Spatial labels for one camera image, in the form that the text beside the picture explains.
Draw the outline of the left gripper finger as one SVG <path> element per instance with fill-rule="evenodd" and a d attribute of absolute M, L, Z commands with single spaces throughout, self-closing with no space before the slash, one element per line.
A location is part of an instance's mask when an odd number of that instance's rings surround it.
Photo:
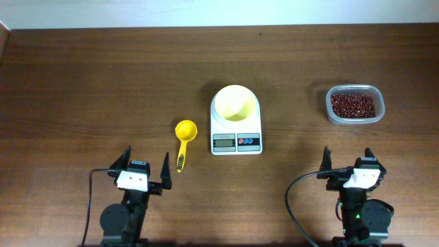
<path fill-rule="evenodd" d="M 172 180 L 171 180 L 171 172 L 169 167 L 169 153 L 167 152 L 163 161 L 163 166 L 161 169 L 161 186 L 162 189 L 171 190 L 172 188 Z"/>
<path fill-rule="evenodd" d="M 122 170 L 128 166 L 130 160 L 131 147 L 128 146 L 122 155 L 109 167 L 111 170 Z"/>

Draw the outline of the yellow plastic measuring scoop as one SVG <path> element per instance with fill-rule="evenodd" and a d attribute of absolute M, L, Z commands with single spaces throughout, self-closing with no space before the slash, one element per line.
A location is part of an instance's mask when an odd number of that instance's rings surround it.
<path fill-rule="evenodd" d="M 194 140 L 198 134 L 197 126 L 191 120 L 182 120 L 175 128 L 175 133 L 180 141 L 180 148 L 177 157 L 176 169 L 182 172 L 185 168 L 185 161 L 187 156 L 187 144 Z"/>

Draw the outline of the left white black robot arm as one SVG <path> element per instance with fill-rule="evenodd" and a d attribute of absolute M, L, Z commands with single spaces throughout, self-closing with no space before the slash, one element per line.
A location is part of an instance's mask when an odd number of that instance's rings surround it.
<path fill-rule="evenodd" d="M 106 207 L 99 219 L 103 230 L 101 246 L 148 246 L 141 231 L 151 196 L 161 196 L 172 188 L 169 155 L 161 168 L 160 182 L 150 181 L 150 164 L 130 159 L 131 147 L 109 167 L 107 174 L 115 186 L 123 191 L 119 204 Z"/>

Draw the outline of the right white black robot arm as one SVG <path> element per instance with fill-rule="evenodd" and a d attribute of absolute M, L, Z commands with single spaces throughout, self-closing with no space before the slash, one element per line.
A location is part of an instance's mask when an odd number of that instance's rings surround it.
<path fill-rule="evenodd" d="M 387 174 L 371 149 L 366 148 L 353 166 L 335 170 L 331 151 L 325 147 L 319 171 L 317 178 L 327 181 L 326 190 L 339 193 L 335 214 L 342 222 L 344 235 L 334 237 L 331 245 L 381 246 L 388 238 L 394 208 L 382 200 L 368 198 Z"/>

